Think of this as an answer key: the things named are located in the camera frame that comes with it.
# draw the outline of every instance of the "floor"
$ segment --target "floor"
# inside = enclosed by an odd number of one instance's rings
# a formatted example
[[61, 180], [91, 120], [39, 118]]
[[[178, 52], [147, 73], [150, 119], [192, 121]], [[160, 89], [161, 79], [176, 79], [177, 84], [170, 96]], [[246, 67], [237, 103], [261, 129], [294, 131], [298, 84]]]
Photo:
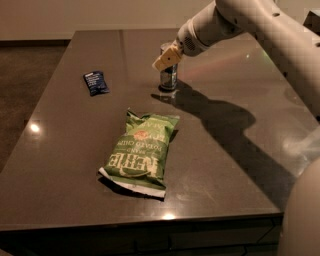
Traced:
[[0, 172], [65, 49], [0, 47]]

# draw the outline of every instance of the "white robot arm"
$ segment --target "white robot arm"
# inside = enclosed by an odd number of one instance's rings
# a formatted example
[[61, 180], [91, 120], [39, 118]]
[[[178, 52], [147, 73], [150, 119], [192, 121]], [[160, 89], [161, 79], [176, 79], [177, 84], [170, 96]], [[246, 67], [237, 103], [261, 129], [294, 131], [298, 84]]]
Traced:
[[223, 39], [250, 33], [304, 101], [320, 117], [320, 37], [283, 13], [272, 0], [216, 0], [184, 24], [154, 62], [163, 70]]

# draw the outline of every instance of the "wall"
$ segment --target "wall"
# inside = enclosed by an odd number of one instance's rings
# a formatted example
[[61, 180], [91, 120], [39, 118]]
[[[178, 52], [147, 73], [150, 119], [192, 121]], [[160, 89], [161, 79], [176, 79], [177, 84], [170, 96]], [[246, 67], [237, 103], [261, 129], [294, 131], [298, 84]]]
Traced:
[[[178, 28], [211, 0], [0, 0], [0, 40], [70, 39], [76, 30]], [[277, 0], [303, 22], [317, 0]]]

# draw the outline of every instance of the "kettle chips bag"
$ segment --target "kettle chips bag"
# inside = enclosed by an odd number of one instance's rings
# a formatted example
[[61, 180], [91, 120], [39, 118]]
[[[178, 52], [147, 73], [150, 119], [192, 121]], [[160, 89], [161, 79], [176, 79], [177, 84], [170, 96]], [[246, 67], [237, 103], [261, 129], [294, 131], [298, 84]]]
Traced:
[[99, 172], [117, 185], [141, 194], [164, 198], [164, 167], [170, 137], [179, 117], [127, 111], [126, 133]]

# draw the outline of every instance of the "can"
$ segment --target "can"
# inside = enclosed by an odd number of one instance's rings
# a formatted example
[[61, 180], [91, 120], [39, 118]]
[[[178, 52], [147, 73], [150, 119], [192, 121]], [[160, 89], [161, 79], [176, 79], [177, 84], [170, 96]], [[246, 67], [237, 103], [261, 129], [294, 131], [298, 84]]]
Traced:
[[[160, 46], [160, 54], [162, 54], [172, 43], [164, 43]], [[160, 72], [160, 88], [166, 91], [174, 91], [177, 87], [178, 64], [166, 68]]]

